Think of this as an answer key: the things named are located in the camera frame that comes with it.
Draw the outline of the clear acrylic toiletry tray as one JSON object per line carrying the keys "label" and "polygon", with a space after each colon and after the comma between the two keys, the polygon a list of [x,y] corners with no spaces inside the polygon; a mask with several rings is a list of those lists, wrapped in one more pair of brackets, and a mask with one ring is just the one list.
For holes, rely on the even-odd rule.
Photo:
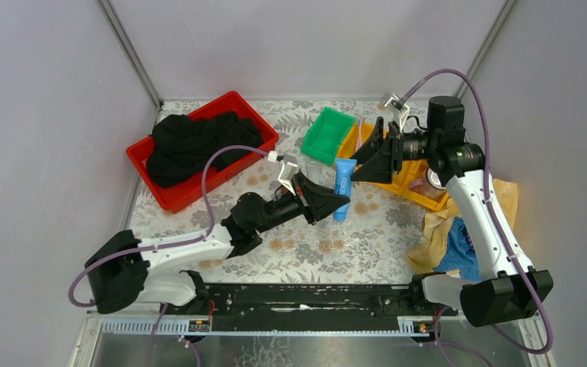
{"label": "clear acrylic toiletry tray", "polygon": [[303,172],[308,178],[310,178],[315,183],[323,185],[324,187],[328,187],[322,182],[323,165],[317,163],[306,163],[303,164],[303,167],[300,169],[299,172]]}

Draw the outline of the white ceramic cup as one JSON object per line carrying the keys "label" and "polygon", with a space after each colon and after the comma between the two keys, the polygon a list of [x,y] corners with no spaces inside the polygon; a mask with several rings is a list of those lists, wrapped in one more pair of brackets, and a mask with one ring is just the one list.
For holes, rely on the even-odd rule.
{"label": "white ceramic cup", "polygon": [[444,191],[445,187],[442,185],[439,175],[437,172],[428,168],[425,173],[427,184],[433,189],[438,191]]}

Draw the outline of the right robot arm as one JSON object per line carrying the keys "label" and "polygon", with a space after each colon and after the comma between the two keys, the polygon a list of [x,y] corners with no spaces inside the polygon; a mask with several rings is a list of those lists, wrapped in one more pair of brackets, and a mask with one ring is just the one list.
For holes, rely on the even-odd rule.
{"label": "right robot arm", "polygon": [[538,271],[515,239],[485,171],[485,153],[465,139],[465,108],[454,96],[436,96],[428,105],[427,127],[404,133],[410,109],[385,93],[381,104],[393,113],[388,132],[379,119],[359,153],[356,182],[390,184],[405,161],[425,160],[454,201],[472,240],[481,280],[447,274],[416,275],[409,308],[426,315],[437,305],[461,310],[473,326],[527,319],[541,313],[553,289],[547,270]]}

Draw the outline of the blue toothpaste tube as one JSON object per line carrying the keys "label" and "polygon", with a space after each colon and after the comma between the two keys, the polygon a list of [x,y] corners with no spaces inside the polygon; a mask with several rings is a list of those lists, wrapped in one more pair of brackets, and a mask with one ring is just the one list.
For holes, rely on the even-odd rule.
{"label": "blue toothpaste tube", "polygon": [[[357,160],[336,158],[336,176],[334,193],[350,198],[352,191],[352,174],[355,171]],[[339,207],[333,213],[333,219],[337,222],[345,221],[349,209],[349,203]]]}

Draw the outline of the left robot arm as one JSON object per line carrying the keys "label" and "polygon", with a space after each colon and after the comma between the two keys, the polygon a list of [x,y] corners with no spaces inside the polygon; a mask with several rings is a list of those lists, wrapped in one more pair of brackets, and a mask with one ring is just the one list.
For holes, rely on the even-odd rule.
{"label": "left robot arm", "polygon": [[207,288],[187,265],[246,255],[262,243],[263,232],[299,216],[315,225],[350,202],[301,172],[293,175],[292,187],[278,188],[272,200],[255,192],[242,194],[210,231],[150,239],[139,239],[130,229],[116,233],[85,263],[97,311],[160,303],[199,313],[206,306]]}

